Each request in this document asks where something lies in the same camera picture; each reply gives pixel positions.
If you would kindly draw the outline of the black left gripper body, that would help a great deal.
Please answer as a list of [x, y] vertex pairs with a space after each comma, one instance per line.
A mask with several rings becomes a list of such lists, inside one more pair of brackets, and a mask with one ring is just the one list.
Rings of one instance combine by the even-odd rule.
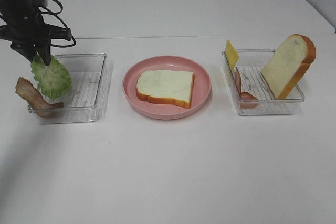
[[58, 17], [62, 10], [59, 0], [1, 0], [1, 39], [33, 46], [71, 41], [70, 28]]

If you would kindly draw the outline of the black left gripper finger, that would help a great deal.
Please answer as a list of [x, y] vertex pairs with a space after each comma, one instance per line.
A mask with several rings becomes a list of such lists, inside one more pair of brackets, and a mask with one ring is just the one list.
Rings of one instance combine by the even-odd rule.
[[11, 45], [11, 49], [24, 56], [29, 62], [33, 61], [36, 54], [36, 50], [32, 45]]
[[37, 45], [36, 51], [43, 60], [46, 66], [50, 65], [51, 62], [51, 53], [50, 53], [50, 45]]

